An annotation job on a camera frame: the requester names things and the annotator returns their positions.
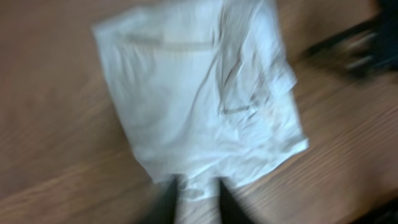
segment garment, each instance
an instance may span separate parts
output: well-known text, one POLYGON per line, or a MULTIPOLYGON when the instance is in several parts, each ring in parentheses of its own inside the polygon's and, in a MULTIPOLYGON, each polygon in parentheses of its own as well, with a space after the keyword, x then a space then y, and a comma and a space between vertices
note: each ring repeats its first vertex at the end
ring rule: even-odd
POLYGON ((307 148, 274 2, 168 1, 94 27, 104 77, 138 162, 181 197, 249 184, 307 148))

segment wood grain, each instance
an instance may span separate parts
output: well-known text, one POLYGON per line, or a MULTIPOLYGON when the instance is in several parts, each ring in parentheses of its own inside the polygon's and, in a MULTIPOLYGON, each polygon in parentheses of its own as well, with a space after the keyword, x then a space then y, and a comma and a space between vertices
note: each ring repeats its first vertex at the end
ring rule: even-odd
MULTIPOLYGON (((147 3, 0 2, 0 223, 131 223, 146 212, 156 189, 130 152, 90 26, 147 3)), ((311 147, 238 195, 263 222, 344 223, 398 188, 398 86, 350 85, 298 60, 369 18, 367 4, 278 3, 311 147)), ((214 201, 183 203, 179 221, 217 223, 214 201)))

